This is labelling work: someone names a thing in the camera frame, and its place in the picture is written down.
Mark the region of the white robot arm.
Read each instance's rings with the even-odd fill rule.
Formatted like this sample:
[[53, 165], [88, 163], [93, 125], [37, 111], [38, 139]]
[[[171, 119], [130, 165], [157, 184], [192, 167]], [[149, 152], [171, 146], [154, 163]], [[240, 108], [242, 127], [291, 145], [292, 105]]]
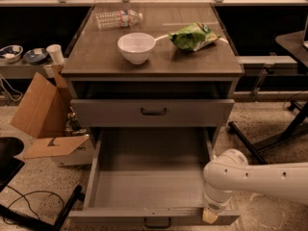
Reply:
[[252, 166], [241, 151], [229, 149], [205, 166], [203, 177], [203, 220], [209, 224], [226, 209], [232, 191], [308, 204], [308, 163]]

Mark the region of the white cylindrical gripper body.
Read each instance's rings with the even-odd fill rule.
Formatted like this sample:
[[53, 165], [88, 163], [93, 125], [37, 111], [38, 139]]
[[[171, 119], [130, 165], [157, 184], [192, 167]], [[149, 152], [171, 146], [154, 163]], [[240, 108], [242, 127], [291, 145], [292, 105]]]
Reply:
[[205, 191], [203, 193], [204, 208], [214, 214], [222, 213], [231, 199], [230, 191]]

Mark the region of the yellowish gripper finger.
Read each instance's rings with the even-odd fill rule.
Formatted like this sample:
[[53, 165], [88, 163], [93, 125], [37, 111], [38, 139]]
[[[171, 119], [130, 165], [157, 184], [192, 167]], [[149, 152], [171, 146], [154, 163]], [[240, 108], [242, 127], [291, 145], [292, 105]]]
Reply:
[[218, 215], [209, 209], [204, 209], [202, 213], [202, 220], [208, 224], [214, 224], [218, 220]]

